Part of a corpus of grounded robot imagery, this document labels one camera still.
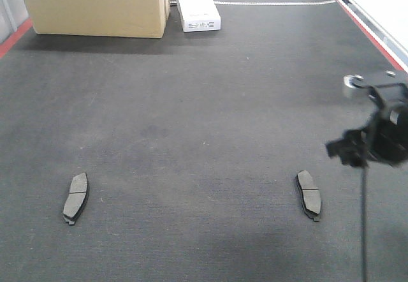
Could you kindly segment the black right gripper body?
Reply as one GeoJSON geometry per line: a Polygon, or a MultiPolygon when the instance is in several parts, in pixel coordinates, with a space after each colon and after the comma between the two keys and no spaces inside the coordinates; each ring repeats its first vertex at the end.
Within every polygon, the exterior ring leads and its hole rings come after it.
{"type": "Polygon", "coordinates": [[[364,167],[368,161],[399,166],[407,161],[407,72],[387,70],[343,78],[346,96],[366,96],[375,105],[367,123],[326,143],[330,158],[364,167]]]}

